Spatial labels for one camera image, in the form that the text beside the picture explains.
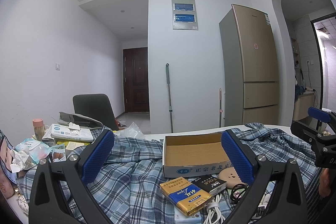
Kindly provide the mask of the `person right hand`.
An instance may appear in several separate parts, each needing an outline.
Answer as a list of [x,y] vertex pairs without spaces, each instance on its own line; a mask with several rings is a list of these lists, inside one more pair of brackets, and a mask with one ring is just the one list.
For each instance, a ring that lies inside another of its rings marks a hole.
[[319,195],[324,198],[331,194],[331,186],[335,184],[335,170],[323,168],[319,176]]

